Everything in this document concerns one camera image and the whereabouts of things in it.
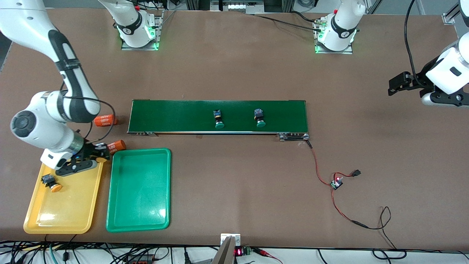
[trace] green tray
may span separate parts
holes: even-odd
[[[171,152],[122,150],[113,157],[106,229],[111,233],[169,225]]]

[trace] robotic arm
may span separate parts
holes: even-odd
[[[143,10],[137,12],[127,0],[99,2],[111,13],[121,38],[129,46],[142,47],[155,38],[149,34],[154,15]],[[13,117],[10,123],[13,134],[44,148],[41,161],[55,169],[57,175],[89,169],[96,163],[92,159],[97,157],[108,159],[105,146],[85,142],[66,125],[93,121],[100,103],[72,46],[49,20],[42,0],[0,0],[0,32],[13,42],[49,57],[67,86],[66,90],[35,94],[29,106]]]
[[[467,0],[460,0],[463,17],[469,11],[468,3]],[[405,71],[389,80],[388,95],[422,89],[420,98],[424,105],[469,108],[469,93],[463,91],[468,82],[469,32],[446,47],[440,56],[427,63],[416,76]]]
[[[332,51],[346,49],[353,41],[357,32],[356,27],[365,11],[364,0],[342,0],[337,12],[321,19],[326,23],[319,27],[323,33],[319,35],[318,41]]]
[[[72,46],[49,20],[40,0],[0,1],[0,31],[10,40],[49,57],[61,74],[67,90],[39,92],[29,106],[12,119],[13,134],[38,148],[41,161],[58,169],[84,144],[66,122],[89,123],[100,111],[97,99]]]

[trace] yellow tray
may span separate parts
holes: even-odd
[[[28,234],[83,234],[88,231],[103,164],[65,177],[56,176],[53,169],[42,164],[24,220],[24,231]],[[41,181],[41,177],[49,173],[62,185],[56,193]]]

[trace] table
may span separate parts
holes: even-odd
[[[387,96],[388,80],[410,70],[403,16],[364,16],[354,54],[336,55],[314,54],[307,30],[236,12],[198,11],[178,11],[165,24],[159,51],[123,52],[106,10],[47,12],[72,43],[93,89],[124,122],[132,99],[306,100],[323,177],[362,171],[334,195],[347,216],[376,226],[380,206],[389,206],[386,233],[397,247],[469,249],[469,112],[424,106],[417,91]],[[271,16],[307,25],[293,14]],[[412,16],[408,35],[419,70],[457,39],[439,16]],[[23,231],[42,150],[16,139],[8,126],[34,93],[60,84],[47,57],[13,45],[0,74],[2,240],[44,238]],[[102,113],[109,112],[103,106]],[[91,138],[106,129],[94,128]],[[126,131],[127,123],[115,127],[107,142],[123,139],[129,149],[172,151],[170,226],[108,233],[108,167],[92,227],[76,241],[216,245],[220,233],[240,233],[242,243],[255,246],[389,247],[379,232],[336,212],[305,142],[274,136],[152,138]]]

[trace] wire connector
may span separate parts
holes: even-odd
[[[189,254],[186,252],[184,252],[184,264],[192,264],[192,262],[190,261],[190,258],[189,258]]]
[[[261,255],[261,256],[268,256],[268,255],[269,255],[269,253],[267,253],[267,251],[264,251],[264,250],[262,250],[262,249],[260,249],[260,248],[253,248],[253,247],[251,247],[251,249],[252,249],[252,252],[257,253],[257,254],[259,254],[259,255]]]
[[[68,260],[68,252],[64,252],[62,255],[62,261],[67,261]]]
[[[342,179],[343,179],[343,178],[344,178],[344,177],[342,177],[342,178],[335,177],[335,178],[331,181],[331,183],[330,183],[332,189],[337,190],[337,189],[343,184],[343,183],[342,183]]]
[[[358,176],[358,175],[360,175],[360,174],[362,174],[361,171],[359,171],[359,170],[354,170],[350,175],[351,175],[352,177],[355,177],[355,176]]]

